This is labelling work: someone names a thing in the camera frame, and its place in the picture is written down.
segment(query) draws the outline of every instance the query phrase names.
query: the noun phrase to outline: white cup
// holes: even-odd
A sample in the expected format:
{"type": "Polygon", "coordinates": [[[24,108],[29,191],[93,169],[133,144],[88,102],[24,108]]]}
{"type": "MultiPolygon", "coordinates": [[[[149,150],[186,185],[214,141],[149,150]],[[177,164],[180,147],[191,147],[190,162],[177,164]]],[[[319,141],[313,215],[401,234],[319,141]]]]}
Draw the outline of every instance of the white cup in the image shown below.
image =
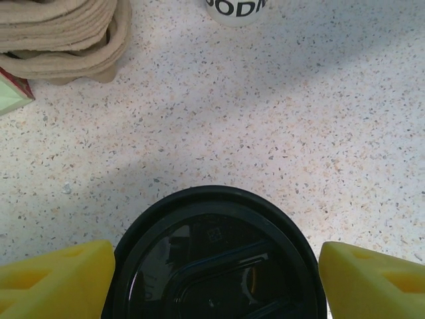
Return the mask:
{"type": "Polygon", "coordinates": [[[206,0],[207,12],[218,23],[243,27],[260,18],[267,0],[206,0]]]}

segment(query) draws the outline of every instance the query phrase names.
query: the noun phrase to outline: yellow foam block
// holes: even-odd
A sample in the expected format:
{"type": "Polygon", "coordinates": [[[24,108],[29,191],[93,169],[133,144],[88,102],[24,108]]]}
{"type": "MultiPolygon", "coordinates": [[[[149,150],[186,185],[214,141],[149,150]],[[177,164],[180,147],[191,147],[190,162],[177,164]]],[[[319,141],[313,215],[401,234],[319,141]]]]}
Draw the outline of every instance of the yellow foam block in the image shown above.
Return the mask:
{"type": "Polygon", "coordinates": [[[423,265],[328,242],[319,273],[334,319],[425,318],[423,265]]]}
{"type": "Polygon", "coordinates": [[[0,266],[0,319],[99,319],[114,269],[108,241],[0,266]]]}

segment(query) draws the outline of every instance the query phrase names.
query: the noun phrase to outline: cup lid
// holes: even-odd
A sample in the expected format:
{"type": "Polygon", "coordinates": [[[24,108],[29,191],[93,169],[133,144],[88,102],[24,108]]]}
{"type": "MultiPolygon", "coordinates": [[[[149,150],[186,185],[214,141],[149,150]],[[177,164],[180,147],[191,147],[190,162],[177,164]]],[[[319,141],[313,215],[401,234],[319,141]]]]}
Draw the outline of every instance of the cup lid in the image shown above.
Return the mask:
{"type": "Polygon", "coordinates": [[[162,199],[135,220],[115,256],[103,319],[327,317],[301,231],[241,189],[194,187],[162,199]]]}

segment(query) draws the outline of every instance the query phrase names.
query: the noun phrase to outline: terrazzo surface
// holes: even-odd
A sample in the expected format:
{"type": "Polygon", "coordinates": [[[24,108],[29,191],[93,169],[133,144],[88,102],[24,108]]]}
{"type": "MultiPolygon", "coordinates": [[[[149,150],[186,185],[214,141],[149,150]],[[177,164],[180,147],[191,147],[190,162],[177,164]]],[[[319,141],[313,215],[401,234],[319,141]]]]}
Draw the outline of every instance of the terrazzo surface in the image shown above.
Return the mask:
{"type": "Polygon", "coordinates": [[[425,263],[425,2],[272,3],[229,29],[133,1],[110,84],[32,82],[0,117],[0,264],[117,244],[150,205],[223,184],[343,241],[425,263]]]}

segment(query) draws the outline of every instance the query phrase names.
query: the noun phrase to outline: black lettering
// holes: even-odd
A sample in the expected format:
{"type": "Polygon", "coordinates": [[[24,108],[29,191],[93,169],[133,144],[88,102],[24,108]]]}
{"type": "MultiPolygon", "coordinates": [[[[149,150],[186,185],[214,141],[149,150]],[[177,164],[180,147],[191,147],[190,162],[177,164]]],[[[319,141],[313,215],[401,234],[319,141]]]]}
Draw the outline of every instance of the black lettering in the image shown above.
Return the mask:
{"type": "Polygon", "coordinates": [[[238,2],[238,8],[236,10],[236,16],[237,17],[246,17],[247,15],[250,15],[255,9],[255,3],[254,2],[238,2]],[[246,13],[242,13],[242,8],[244,5],[249,5],[250,9],[246,13]]]}
{"type": "Polygon", "coordinates": [[[215,8],[216,8],[216,9],[217,9],[217,11],[218,11],[219,13],[221,13],[222,15],[231,15],[231,14],[233,13],[233,11],[234,11],[233,4],[232,4],[232,3],[230,3],[230,2],[228,2],[227,0],[216,0],[216,1],[215,1],[215,8]],[[223,11],[220,9],[220,3],[222,3],[222,2],[226,3],[226,4],[227,4],[227,6],[228,6],[228,11],[227,11],[227,12],[223,12],[223,11]]]}
{"type": "Polygon", "coordinates": [[[258,12],[258,10],[260,10],[260,5],[261,8],[263,8],[266,5],[267,0],[258,0],[258,5],[257,5],[257,10],[255,12],[258,12]]]}

